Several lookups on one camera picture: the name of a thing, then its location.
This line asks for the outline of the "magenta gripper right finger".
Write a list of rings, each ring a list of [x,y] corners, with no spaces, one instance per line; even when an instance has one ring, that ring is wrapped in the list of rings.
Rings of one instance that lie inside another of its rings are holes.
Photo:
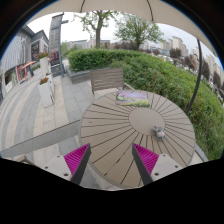
[[[167,154],[158,155],[135,143],[132,144],[132,154],[144,185],[182,169],[182,166]]]

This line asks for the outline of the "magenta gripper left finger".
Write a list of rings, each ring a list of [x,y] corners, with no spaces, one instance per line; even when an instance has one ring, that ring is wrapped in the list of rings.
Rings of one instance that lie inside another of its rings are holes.
[[[85,144],[65,156],[56,155],[43,166],[43,169],[79,185],[90,154],[90,144]]]

